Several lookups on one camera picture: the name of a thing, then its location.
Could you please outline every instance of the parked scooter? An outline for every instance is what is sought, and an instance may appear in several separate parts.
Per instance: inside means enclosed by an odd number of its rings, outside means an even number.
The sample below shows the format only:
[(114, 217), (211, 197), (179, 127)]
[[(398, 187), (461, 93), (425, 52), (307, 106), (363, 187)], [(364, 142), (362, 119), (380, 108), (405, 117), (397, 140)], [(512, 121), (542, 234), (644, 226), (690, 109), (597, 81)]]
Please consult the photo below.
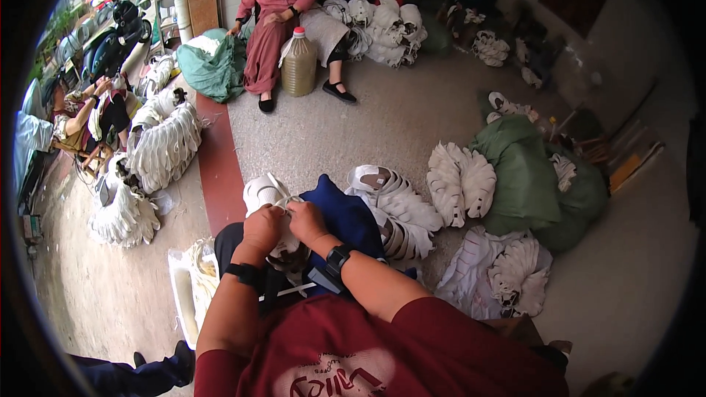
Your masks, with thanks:
[(113, 0), (113, 4), (115, 26), (96, 37), (83, 55), (84, 83), (93, 84), (101, 76), (116, 75), (137, 43), (152, 39), (152, 24), (142, 19), (144, 11), (130, 0)]

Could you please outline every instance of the black shoe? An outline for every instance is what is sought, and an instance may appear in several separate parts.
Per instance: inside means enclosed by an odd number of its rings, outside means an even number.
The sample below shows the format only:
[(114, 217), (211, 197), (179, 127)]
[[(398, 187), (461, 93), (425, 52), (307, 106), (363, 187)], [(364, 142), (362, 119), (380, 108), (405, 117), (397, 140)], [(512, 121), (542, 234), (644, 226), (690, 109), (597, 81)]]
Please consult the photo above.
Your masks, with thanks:
[(269, 100), (263, 100), (262, 96), (260, 96), (260, 102), (258, 103), (258, 106), (260, 107), (260, 110), (262, 110), (264, 113), (272, 113), (272, 111), (275, 110), (275, 99), (270, 97)]
[(323, 86), (321, 88), (323, 89), (324, 92), (330, 93), (331, 95), (333, 95), (334, 97), (336, 97), (337, 99), (342, 101), (343, 103), (353, 104), (358, 101), (358, 99), (356, 99), (351, 93), (340, 92), (338, 90), (338, 88), (336, 88), (336, 86), (338, 86), (339, 84), (341, 84), (341, 82), (331, 84), (328, 82), (328, 80), (326, 80), (326, 82), (323, 84)]
[(138, 353), (135, 351), (133, 354), (133, 361), (135, 362), (135, 367), (139, 368), (142, 365), (145, 365), (147, 361), (145, 360), (145, 356), (143, 356), (141, 353)]
[(179, 363), (181, 363), (184, 368), (185, 377), (183, 379), (186, 383), (191, 383), (193, 380), (193, 372), (196, 368), (196, 353), (192, 351), (183, 340), (176, 342), (176, 345), (174, 355), (179, 358)]

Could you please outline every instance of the pink pants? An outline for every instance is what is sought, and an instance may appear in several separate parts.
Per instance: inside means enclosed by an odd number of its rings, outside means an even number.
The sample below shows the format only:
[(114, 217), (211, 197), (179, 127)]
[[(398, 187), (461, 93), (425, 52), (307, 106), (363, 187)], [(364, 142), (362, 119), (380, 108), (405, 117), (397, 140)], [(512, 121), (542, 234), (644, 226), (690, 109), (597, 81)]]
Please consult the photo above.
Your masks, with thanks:
[(272, 91), (279, 78), (279, 51), (299, 25), (299, 19), (292, 18), (284, 23), (265, 25), (265, 17), (272, 10), (263, 10), (258, 23), (248, 40), (245, 53), (248, 60), (243, 72), (243, 85), (250, 93), (260, 94)]

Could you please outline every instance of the blue cloth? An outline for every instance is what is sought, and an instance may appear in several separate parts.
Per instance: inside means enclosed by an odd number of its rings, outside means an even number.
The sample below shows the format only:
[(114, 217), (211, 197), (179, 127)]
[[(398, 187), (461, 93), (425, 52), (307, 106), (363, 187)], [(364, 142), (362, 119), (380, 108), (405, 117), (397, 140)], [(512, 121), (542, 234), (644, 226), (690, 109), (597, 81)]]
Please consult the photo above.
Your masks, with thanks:
[[(375, 259), (385, 257), (378, 224), (362, 199), (341, 192), (325, 173), (318, 178), (316, 189), (299, 196), (314, 203), (321, 210), (326, 228), (343, 243), (352, 244), (356, 250)], [(312, 252), (305, 272), (308, 273), (313, 267), (325, 265), (326, 261)], [(314, 287), (306, 291), (307, 296), (323, 293), (330, 292), (324, 287)]]
[(84, 377), (103, 397), (154, 397), (175, 386), (189, 384), (189, 366), (173, 355), (162, 362), (150, 362), (138, 368), (126, 363), (112, 363), (90, 357), (71, 356)]

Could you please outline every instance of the floral shirt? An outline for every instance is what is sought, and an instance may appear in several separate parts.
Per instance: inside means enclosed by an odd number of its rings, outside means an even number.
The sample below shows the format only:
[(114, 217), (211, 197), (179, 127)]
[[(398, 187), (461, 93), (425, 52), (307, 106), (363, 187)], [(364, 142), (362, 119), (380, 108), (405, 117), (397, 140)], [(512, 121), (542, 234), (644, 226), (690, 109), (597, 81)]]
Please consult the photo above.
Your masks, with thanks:
[(82, 98), (83, 98), (83, 92), (78, 91), (78, 90), (66, 94), (66, 98), (64, 99), (64, 110), (62, 110), (61, 112), (54, 113), (53, 136), (57, 140), (61, 141), (61, 140), (65, 140), (67, 138), (66, 122), (73, 118), (69, 114), (67, 114), (67, 112), (73, 113), (74, 117), (75, 117), (75, 114), (77, 114), (79, 111), (78, 104), (81, 102)]

